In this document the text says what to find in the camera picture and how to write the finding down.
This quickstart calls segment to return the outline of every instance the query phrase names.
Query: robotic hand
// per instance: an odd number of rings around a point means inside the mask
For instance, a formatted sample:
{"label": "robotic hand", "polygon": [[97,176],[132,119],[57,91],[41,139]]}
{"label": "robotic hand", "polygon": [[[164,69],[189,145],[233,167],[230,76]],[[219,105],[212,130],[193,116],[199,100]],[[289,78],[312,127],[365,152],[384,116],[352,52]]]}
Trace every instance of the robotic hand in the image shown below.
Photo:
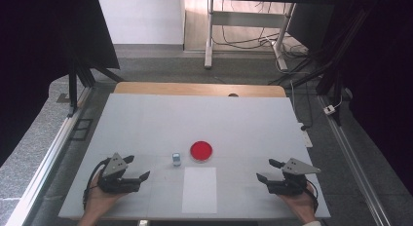
{"label": "robotic hand", "polygon": [[139,178],[122,178],[123,174],[128,168],[128,164],[133,161],[134,156],[128,156],[125,159],[115,153],[112,158],[107,158],[101,161],[92,172],[89,178],[88,185],[83,194],[83,207],[85,208],[86,202],[88,201],[90,185],[94,174],[98,168],[104,165],[103,170],[99,174],[97,181],[97,186],[105,193],[120,194],[120,193],[131,193],[137,192],[140,188],[140,183],[148,179],[150,171],[147,171]]}
{"label": "robotic hand", "polygon": [[318,196],[307,189],[307,182],[310,182],[313,186],[314,184],[306,178],[305,174],[319,173],[321,170],[294,158],[289,159],[287,163],[280,163],[273,159],[270,159],[269,162],[271,166],[282,170],[284,180],[268,180],[267,177],[257,173],[258,180],[267,185],[268,192],[288,196],[300,195],[305,192],[313,199],[314,210],[316,211],[319,206]]}

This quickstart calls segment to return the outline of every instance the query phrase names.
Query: wall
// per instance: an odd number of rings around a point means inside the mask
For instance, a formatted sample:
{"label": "wall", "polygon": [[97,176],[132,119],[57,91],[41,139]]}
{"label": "wall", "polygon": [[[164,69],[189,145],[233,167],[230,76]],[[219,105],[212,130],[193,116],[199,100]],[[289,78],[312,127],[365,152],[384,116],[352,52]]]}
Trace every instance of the wall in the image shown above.
{"label": "wall", "polygon": [[183,0],[99,0],[99,3],[113,44],[183,44]]}

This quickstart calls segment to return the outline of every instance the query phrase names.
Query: gray floor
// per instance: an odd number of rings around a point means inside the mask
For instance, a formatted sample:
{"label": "gray floor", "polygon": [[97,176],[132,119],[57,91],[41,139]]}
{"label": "gray floor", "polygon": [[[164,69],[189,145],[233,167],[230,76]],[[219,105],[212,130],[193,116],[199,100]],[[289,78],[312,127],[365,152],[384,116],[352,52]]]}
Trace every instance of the gray floor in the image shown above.
{"label": "gray floor", "polygon": [[[129,81],[267,85],[269,81],[281,76],[276,70],[272,55],[216,54],[212,69],[206,71],[202,54],[184,53],[167,47],[141,49],[141,47],[125,45],[116,46],[116,50],[121,70],[114,71]],[[289,60],[288,64],[294,66],[297,60]],[[311,70],[312,67],[308,67],[304,71]],[[94,75],[97,83],[92,88],[92,93],[82,111],[80,123],[67,141],[26,225],[76,224],[75,221],[58,218],[57,214],[88,148],[104,103],[115,87],[115,83],[105,76],[97,72]],[[323,224],[375,225],[332,129],[322,113],[319,99],[314,94],[316,83],[317,81],[310,82],[308,90],[304,85],[295,89],[294,102],[299,120],[305,125],[312,125],[308,133],[314,147],[309,149],[309,154],[313,164],[323,170],[319,174],[319,182],[332,215],[331,218],[324,219]],[[67,115],[68,104],[56,102],[60,94],[67,94],[67,78],[58,79],[51,84],[50,91],[50,98],[32,128],[20,142],[15,153],[0,169],[2,180],[0,225],[5,225],[7,222]],[[292,99],[292,92],[287,94]],[[356,150],[363,169],[391,222],[393,225],[413,225],[411,195],[374,142],[354,120],[348,109],[348,98],[345,99],[342,103],[342,128]],[[91,128],[88,131],[82,130],[85,123],[90,122],[92,122]],[[136,225],[136,222],[106,221],[99,222],[98,225]],[[297,220],[283,220],[258,222],[258,225],[300,225],[300,223]]]}

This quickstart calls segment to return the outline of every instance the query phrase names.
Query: white tabletop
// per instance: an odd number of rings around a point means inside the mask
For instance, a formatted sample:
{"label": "white tabletop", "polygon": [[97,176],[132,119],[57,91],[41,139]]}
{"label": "white tabletop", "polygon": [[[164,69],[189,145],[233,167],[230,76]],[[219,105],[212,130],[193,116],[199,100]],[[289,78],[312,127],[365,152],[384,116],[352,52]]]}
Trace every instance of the white tabletop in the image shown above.
{"label": "white tabletop", "polygon": [[[203,164],[189,155],[199,140],[213,148]],[[92,170],[115,152],[135,156],[124,177],[151,174],[139,192],[122,198],[104,216],[112,219],[292,218],[255,174],[282,180],[282,172],[268,159],[287,162],[294,157],[312,164],[289,98],[112,94],[60,217],[82,216],[82,194]],[[173,166],[172,153],[180,153],[180,167]],[[316,216],[329,217],[316,176],[307,177],[319,189]],[[191,202],[191,185],[203,181],[207,198]]]}

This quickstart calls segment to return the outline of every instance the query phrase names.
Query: table leg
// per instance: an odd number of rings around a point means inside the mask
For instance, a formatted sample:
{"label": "table leg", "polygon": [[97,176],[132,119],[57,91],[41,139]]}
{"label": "table leg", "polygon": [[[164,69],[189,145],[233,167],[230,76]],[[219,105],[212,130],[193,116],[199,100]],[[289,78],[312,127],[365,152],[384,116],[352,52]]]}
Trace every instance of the table leg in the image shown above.
{"label": "table leg", "polygon": [[212,15],[213,15],[213,0],[207,0],[207,38],[206,38],[206,62],[205,69],[212,68]]}
{"label": "table leg", "polygon": [[289,20],[291,19],[291,14],[292,14],[292,10],[294,9],[294,6],[295,6],[295,3],[292,3],[289,6],[289,9],[287,13],[285,14],[285,18],[282,23],[282,27],[280,29],[279,38],[277,39],[277,42],[273,44],[273,50],[274,50],[274,53],[276,54],[277,62],[279,63],[279,66],[280,66],[280,71],[286,71],[288,69],[285,64],[285,60],[282,56],[282,40],[285,35],[286,28],[288,27]]}

